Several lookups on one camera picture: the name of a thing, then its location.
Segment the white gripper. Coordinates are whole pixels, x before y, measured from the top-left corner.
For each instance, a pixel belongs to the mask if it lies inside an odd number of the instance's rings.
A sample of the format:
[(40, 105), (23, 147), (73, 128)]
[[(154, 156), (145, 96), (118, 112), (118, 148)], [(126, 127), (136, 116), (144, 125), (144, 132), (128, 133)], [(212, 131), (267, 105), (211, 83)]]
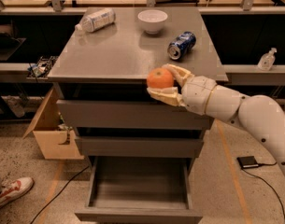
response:
[(194, 74), (180, 66), (170, 63), (164, 64), (181, 88), (181, 94), (177, 87), (147, 88), (150, 97), (172, 106), (185, 106), (190, 112), (204, 115), (210, 93), (217, 86), (214, 79), (207, 77), (195, 77)]

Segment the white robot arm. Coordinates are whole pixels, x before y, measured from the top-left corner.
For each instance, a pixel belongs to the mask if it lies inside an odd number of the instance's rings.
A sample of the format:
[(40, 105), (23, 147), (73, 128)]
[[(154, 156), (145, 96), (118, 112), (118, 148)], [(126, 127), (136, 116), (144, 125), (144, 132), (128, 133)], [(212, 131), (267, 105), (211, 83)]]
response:
[(147, 92), (165, 104), (247, 131), (269, 151), (285, 176), (285, 113), (272, 98), (247, 96), (169, 63), (149, 72)]

